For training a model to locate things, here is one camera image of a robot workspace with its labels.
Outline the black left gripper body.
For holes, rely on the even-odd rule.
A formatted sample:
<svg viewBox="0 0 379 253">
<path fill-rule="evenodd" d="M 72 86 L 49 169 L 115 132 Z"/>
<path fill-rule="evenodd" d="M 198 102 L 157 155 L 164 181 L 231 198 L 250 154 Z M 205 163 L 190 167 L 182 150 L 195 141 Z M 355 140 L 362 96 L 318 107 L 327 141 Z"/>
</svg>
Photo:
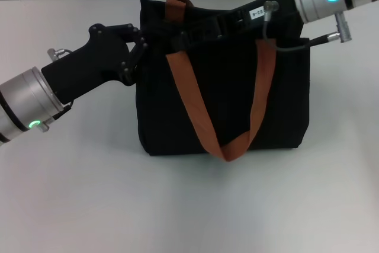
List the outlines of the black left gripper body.
<svg viewBox="0 0 379 253">
<path fill-rule="evenodd" d="M 121 82 L 121 63 L 140 40 L 128 39 L 127 32 L 127 24 L 94 24 L 86 45 L 42 68 L 60 102 L 70 103 L 108 81 Z"/>
</svg>

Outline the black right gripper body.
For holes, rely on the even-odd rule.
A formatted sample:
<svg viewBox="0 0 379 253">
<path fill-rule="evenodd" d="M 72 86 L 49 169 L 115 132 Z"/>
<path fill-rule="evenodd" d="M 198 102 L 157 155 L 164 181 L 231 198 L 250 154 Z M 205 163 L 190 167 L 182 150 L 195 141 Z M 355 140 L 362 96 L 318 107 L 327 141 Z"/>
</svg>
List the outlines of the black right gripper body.
<svg viewBox="0 0 379 253">
<path fill-rule="evenodd" d="M 217 16 L 220 34 L 218 40 L 263 39 L 264 3 L 277 2 L 278 10 L 271 14 L 267 36 L 272 39 L 297 38 L 303 21 L 294 0 L 255 0 Z"/>
</svg>

